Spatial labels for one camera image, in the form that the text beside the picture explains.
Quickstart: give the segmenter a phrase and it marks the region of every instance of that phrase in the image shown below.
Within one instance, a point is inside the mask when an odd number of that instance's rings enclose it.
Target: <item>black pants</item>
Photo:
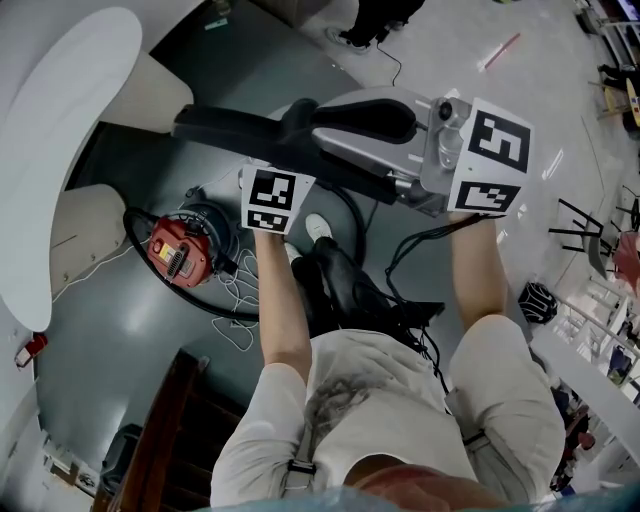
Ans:
[[[638,71],[622,71],[612,66],[600,66],[601,71],[607,74],[609,78],[605,78],[602,83],[610,87],[615,87],[621,91],[627,90],[627,78],[631,80],[633,88],[636,93],[640,92],[638,86],[640,86],[640,72]]]
[[[406,343],[387,299],[331,238],[319,238],[311,254],[291,262],[312,338],[343,329],[377,331]],[[329,288],[324,293],[322,276]]]
[[[360,0],[355,25],[342,35],[355,46],[367,46],[389,22],[408,23],[422,4],[424,0]]]

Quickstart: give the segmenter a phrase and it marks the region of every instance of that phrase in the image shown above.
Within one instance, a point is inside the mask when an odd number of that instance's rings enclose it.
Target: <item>white sneaker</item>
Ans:
[[[324,35],[327,36],[327,39],[332,43],[338,44],[351,50],[353,53],[357,53],[358,55],[364,55],[369,50],[371,50],[371,45],[365,46],[356,46],[351,41],[349,41],[346,37],[343,37],[341,34],[344,32],[341,28],[338,27],[327,27],[324,30]]]
[[[322,238],[323,236],[326,236],[327,238],[333,238],[329,223],[317,213],[308,215],[304,221],[304,224],[305,226],[307,226],[307,233],[309,233],[309,236],[311,237],[311,240],[313,240],[313,243],[315,243],[318,238]]]
[[[287,251],[287,257],[289,258],[289,265],[291,265],[291,262],[293,262],[293,260],[302,258],[302,254],[300,254],[300,251],[296,249],[296,246],[293,244],[290,244],[289,242],[284,243],[284,250]]]

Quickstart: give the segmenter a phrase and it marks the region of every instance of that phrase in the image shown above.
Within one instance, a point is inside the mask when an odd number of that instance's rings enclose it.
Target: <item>wooden furniture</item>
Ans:
[[[177,512],[209,506],[211,472],[244,410],[211,390],[206,363],[180,351],[147,416],[124,482],[93,512]]]
[[[627,94],[629,95],[629,103],[631,104],[631,112],[636,126],[640,127],[640,105],[638,104],[638,95],[633,87],[631,80],[627,78]]]
[[[599,87],[604,93],[604,102],[606,108],[603,109],[600,114],[598,114],[598,119],[617,116],[631,111],[629,97],[624,93],[624,91],[598,82],[589,82],[589,85]]]

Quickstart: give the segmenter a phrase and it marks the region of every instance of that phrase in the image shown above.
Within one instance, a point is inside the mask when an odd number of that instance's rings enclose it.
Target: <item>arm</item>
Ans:
[[[569,437],[571,435],[571,433],[574,431],[574,429],[578,426],[578,423],[580,423],[582,418],[584,418],[587,415],[588,412],[589,412],[588,408],[587,409],[578,410],[574,420],[571,422],[571,425],[569,425],[567,427],[567,433],[566,433],[565,437]]]
[[[457,222],[466,215],[451,214]],[[465,330],[487,315],[502,315],[507,280],[496,243],[496,225],[483,220],[452,235],[453,287]]]
[[[284,363],[306,383],[311,369],[307,318],[282,237],[255,231],[264,364]]]
[[[307,320],[282,238],[255,232],[265,367],[246,414],[218,458],[211,506],[275,499],[304,432],[311,368]]]
[[[452,221],[461,220],[452,215]],[[564,422],[547,376],[533,362],[522,330],[504,316],[507,281],[493,220],[453,234],[453,281],[466,334],[450,374],[464,417],[484,430],[504,470],[483,463],[481,483],[505,499],[535,502],[547,492],[564,446]]]

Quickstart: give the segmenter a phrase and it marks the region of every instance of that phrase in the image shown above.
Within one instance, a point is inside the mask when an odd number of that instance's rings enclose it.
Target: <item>concrete floor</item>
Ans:
[[[355,55],[324,36],[327,26],[349,28],[357,5],[334,1],[302,32],[363,86],[390,85],[398,65],[387,56],[375,48]],[[504,231],[500,252],[516,294],[531,279],[563,295],[580,288],[586,257],[561,249],[562,241],[576,245],[577,239],[547,233],[571,223],[558,198],[607,222],[621,181],[638,170],[638,144],[629,140],[620,117],[596,117],[603,95],[588,82],[598,82],[597,66],[611,61],[602,42],[580,30],[574,10],[572,0],[429,0],[380,45],[403,64],[397,86],[426,97],[455,89],[462,99],[480,97],[535,126],[535,169],[521,211],[498,222]],[[516,34],[515,43],[481,71]]]
[[[501,253],[516,293],[531,277],[555,285],[572,275],[567,269],[574,269],[576,276],[586,269],[582,258],[564,253],[558,240],[547,235],[550,224],[563,221],[557,219],[557,198],[606,216],[618,182],[637,168],[637,148],[620,121],[595,119],[598,93],[586,82],[597,79],[596,65],[606,56],[580,32],[571,8],[570,0],[510,5],[483,0],[473,6],[467,0],[433,0],[403,32],[384,43],[403,61],[399,86],[427,97],[457,88],[465,99],[481,96],[536,126],[539,172],[525,199],[526,212],[500,225],[507,233]],[[205,15],[197,29],[160,48],[157,58],[192,87],[199,103],[266,115],[304,96],[322,102],[357,88],[358,82],[387,85],[396,71],[377,51],[357,57],[323,39],[326,25],[348,26],[355,12],[356,0],[336,0],[302,29],[338,66],[303,36],[247,2],[239,2],[229,26],[211,32],[202,30]],[[516,32],[521,37],[513,48],[490,71],[479,73],[478,61]],[[553,173],[543,177],[558,155]],[[239,196],[235,173],[229,171],[241,161],[239,155],[214,148],[109,127],[77,184],[110,184],[128,205],[162,213],[180,204],[188,188],[220,178],[205,190],[233,215]],[[366,218],[372,202],[356,200]],[[311,211],[325,215],[339,243],[353,249],[353,223],[339,200],[314,189],[301,218]],[[365,270],[384,289],[383,270],[397,243],[441,223],[402,206],[381,205],[367,237]],[[303,251],[310,246],[301,222],[291,240]],[[244,238],[250,242],[250,235]],[[446,371],[462,335],[451,287],[449,242],[423,244],[394,276],[405,298],[446,303],[430,329]],[[232,304],[216,283],[198,293],[212,302]],[[168,291],[133,252],[104,266],[55,303],[49,347],[39,358],[44,428],[97,467],[121,422],[144,422],[170,361],[183,346],[209,356],[212,383],[246,404],[262,365],[259,346],[239,352],[213,330],[210,320]],[[234,331],[233,336],[239,344],[248,341],[244,333]]]
[[[205,32],[202,27],[210,21],[211,14],[205,14],[192,31],[156,52],[192,87],[199,103],[266,115],[303,96],[327,101],[358,87],[303,36],[248,2],[238,3],[228,26]],[[130,206],[166,212],[182,202],[189,188],[222,178],[205,191],[239,218],[237,177],[227,173],[243,160],[169,136],[109,126],[77,186],[107,183]],[[327,215],[337,239],[352,250],[353,224],[340,200],[314,190],[304,208]],[[202,288],[201,297],[232,306],[220,284]],[[181,347],[210,357],[214,386],[247,404],[263,364],[259,343],[239,352],[216,333],[211,318],[171,293],[133,251],[69,288],[54,304],[49,346],[38,360],[43,427],[99,468],[118,426],[144,423]],[[229,331],[228,322],[218,325],[238,344],[248,343],[248,335]]]

